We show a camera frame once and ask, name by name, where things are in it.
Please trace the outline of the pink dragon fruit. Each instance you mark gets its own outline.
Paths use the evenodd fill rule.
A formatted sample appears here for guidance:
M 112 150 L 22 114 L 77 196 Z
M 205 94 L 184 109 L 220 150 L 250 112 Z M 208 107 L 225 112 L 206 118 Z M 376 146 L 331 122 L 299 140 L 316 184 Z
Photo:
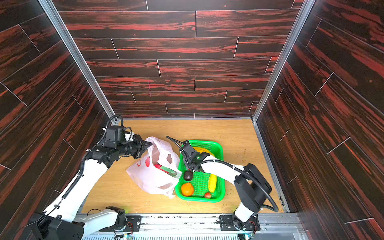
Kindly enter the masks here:
M 174 171 L 170 168 L 167 168 L 165 166 L 159 165 L 159 164 L 155 164 L 154 167 L 163 171 L 164 173 L 168 174 L 169 176 L 171 176 L 173 178 L 179 178 L 181 175 L 181 173 Z

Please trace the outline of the dark purple fruit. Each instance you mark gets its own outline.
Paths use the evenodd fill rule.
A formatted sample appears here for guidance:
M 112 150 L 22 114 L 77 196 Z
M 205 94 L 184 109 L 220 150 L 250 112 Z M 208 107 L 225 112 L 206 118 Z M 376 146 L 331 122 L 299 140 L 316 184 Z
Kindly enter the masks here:
M 190 182 L 190 181 L 193 180 L 193 177 L 194 177 L 194 173 L 193 172 L 191 172 L 191 171 L 185 171 L 184 172 L 183 178 L 184 178 L 185 181 Z

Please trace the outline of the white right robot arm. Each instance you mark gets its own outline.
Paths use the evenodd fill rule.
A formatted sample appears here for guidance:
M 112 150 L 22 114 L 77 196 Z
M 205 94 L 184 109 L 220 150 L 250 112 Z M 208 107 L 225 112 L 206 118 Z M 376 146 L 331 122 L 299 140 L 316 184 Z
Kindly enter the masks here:
M 233 165 L 207 152 L 199 153 L 189 141 L 179 146 L 179 151 L 188 170 L 216 175 L 235 186 L 241 201 L 232 215 L 236 229 L 245 230 L 250 218 L 255 217 L 262 209 L 275 213 L 279 211 L 270 195 L 271 185 L 255 165 Z

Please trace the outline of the pink printed plastic bag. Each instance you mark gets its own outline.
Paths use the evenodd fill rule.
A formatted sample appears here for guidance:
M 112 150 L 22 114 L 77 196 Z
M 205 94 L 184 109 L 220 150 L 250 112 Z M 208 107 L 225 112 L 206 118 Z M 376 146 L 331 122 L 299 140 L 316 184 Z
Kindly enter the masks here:
M 134 164 L 126 169 L 127 174 L 138 187 L 149 193 L 174 198 L 174 190 L 179 183 L 182 172 L 178 170 L 180 158 L 173 151 L 170 143 L 156 137 L 148 137 L 147 142 L 153 143 L 148 151 Z M 173 178 L 154 167 L 159 164 L 181 173 Z

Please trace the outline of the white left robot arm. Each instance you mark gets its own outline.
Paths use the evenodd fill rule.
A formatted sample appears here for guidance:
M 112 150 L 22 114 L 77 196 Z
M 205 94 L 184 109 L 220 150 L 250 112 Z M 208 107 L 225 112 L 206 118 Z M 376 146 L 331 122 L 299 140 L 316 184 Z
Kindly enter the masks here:
M 123 209 L 108 207 L 96 214 L 79 217 L 77 212 L 97 181 L 121 157 L 140 158 L 152 143 L 133 135 L 127 141 L 101 140 L 85 153 L 80 170 L 64 191 L 45 208 L 34 213 L 28 226 L 38 240 L 81 240 L 104 228 L 123 231 L 127 219 Z

